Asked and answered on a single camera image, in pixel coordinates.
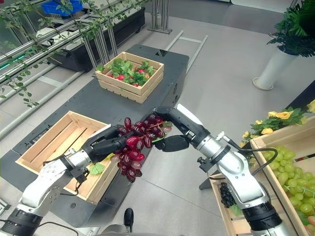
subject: crate of strawberries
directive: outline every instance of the crate of strawberries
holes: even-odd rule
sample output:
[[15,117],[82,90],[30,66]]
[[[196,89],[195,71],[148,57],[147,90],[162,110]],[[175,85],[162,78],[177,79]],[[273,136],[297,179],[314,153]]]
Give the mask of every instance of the crate of strawberries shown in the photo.
[[122,52],[97,68],[102,88],[139,103],[150,95],[163,79],[164,64]]

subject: red grape bunch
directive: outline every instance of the red grape bunch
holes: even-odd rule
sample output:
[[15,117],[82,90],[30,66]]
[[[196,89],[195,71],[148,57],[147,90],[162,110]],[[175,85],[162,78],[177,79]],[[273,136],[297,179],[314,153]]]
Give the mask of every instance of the red grape bunch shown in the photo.
[[118,136],[126,135],[133,131],[134,135],[126,140],[126,147],[114,152],[111,161],[117,162],[121,174],[126,176],[130,182],[136,177],[141,177],[141,161],[145,156],[141,153],[143,147],[151,148],[154,141],[163,139],[172,128],[172,123],[164,121],[161,117],[151,114],[145,121],[131,124],[130,118],[125,118],[125,125],[117,128]]

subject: blue basket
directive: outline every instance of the blue basket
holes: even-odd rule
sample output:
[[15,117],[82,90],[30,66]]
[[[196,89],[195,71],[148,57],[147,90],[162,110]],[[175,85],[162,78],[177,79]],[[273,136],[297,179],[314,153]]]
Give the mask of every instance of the blue basket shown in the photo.
[[[70,0],[70,2],[72,3],[72,6],[73,6],[73,10],[70,11],[71,14],[83,10],[83,6],[79,0]],[[62,12],[60,8],[56,10],[56,7],[59,5],[60,4],[57,1],[49,1],[42,4],[41,7],[43,8],[46,14],[58,14],[61,16],[69,16],[70,14],[67,11]]]

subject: potted plant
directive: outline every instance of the potted plant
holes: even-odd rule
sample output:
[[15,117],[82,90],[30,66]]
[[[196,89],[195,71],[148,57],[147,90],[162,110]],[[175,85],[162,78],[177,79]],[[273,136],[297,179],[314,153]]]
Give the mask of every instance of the potted plant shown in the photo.
[[304,0],[301,5],[288,8],[276,29],[267,44],[279,43],[278,50],[261,76],[252,80],[255,87],[262,90],[272,89],[279,74],[299,55],[315,56],[315,0]]

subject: empty wooden crate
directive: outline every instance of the empty wooden crate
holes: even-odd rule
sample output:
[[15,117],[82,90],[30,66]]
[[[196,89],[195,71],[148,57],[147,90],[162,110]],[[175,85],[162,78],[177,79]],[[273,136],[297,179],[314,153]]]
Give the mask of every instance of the empty wooden crate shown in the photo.
[[[38,174],[44,161],[53,160],[70,148],[78,151],[92,134],[107,124],[69,111],[52,126],[34,145],[32,145],[16,163]],[[114,178],[118,167],[109,159],[101,162],[105,166],[99,175],[88,175],[79,188],[78,197],[97,205],[105,190]],[[76,179],[64,188],[75,194]]]
[[[135,87],[134,85],[130,85],[118,79],[112,78],[109,76],[111,75],[112,70],[107,68],[107,66],[112,65],[114,62],[114,59],[117,59],[117,58],[130,61],[133,67],[140,66],[143,61],[148,61],[149,66],[153,67],[154,74],[147,80],[147,82],[143,86],[138,86],[138,87]],[[105,69],[103,70],[103,72],[96,71],[95,73],[98,78],[99,84],[102,88],[107,89],[111,92],[114,92],[118,95],[127,97],[138,103],[143,103],[163,79],[163,74],[164,74],[163,63],[156,62],[156,61],[146,59],[146,58],[133,55],[130,53],[126,53],[126,52],[120,53],[114,59],[112,59],[110,62],[105,64],[104,66]]]

